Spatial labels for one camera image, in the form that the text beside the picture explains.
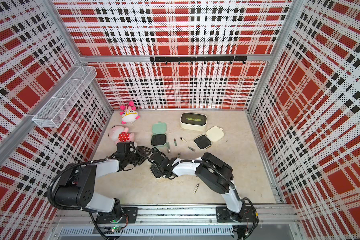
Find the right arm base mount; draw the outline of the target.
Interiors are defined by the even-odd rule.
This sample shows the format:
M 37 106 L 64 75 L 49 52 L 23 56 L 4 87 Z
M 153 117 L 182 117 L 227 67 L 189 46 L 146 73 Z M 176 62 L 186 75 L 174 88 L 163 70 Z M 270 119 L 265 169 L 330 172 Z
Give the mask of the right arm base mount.
M 258 216 L 253 208 L 242 206 L 239 213 L 228 210 L 227 207 L 216 207 L 216 216 L 218 223 L 255 223 Z

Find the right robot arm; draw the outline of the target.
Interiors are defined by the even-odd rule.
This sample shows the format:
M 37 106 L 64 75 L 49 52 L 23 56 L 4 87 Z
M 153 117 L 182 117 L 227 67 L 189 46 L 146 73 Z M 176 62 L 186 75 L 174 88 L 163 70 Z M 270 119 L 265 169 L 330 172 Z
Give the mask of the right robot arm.
M 243 208 L 237 187 L 234 184 L 233 168 L 212 155 L 204 153 L 197 159 L 169 159 L 157 148 L 138 146 L 137 153 L 149 163 L 155 178 L 174 179 L 180 176 L 196 176 L 213 192 L 223 196 L 229 211 L 239 215 Z

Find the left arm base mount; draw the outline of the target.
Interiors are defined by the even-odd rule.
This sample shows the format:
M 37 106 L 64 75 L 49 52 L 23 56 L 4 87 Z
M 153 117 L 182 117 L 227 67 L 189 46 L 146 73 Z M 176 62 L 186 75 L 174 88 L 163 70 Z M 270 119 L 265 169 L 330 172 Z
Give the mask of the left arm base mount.
M 96 218 L 97 224 L 134 224 L 137 219 L 139 208 L 121 207 L 110 213 L 99 213 Z

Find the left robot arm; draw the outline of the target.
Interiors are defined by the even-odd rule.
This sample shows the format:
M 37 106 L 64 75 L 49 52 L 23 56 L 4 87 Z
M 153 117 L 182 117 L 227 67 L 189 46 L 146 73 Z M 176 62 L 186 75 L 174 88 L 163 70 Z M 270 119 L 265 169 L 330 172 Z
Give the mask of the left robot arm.
M 90 213 L 113 213 L 121 208 L 117 199 L 109 198 L 95 191 L 96 180 L 126 167 L 141 165 L 148 156 L 140 154 L 133 142 L 117 143 L 117 151 L 104 159 L 69 164 L 50 183 L 47 198 L 50 204 L 60 210 L 80 210 Z

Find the small clipper front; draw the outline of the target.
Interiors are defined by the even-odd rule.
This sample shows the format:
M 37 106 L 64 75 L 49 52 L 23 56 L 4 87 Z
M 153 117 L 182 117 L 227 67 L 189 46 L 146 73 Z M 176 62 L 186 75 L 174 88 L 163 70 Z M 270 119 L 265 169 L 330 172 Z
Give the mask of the small clipper front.
M 195 193 L 197 192 L 199 186 L 200 186 L 200 184 L 197 184 L 197 185 L 195 186 L 195 188 L 194 188 L 194 190 L 193 190 L 193 194 L 195 194 Z

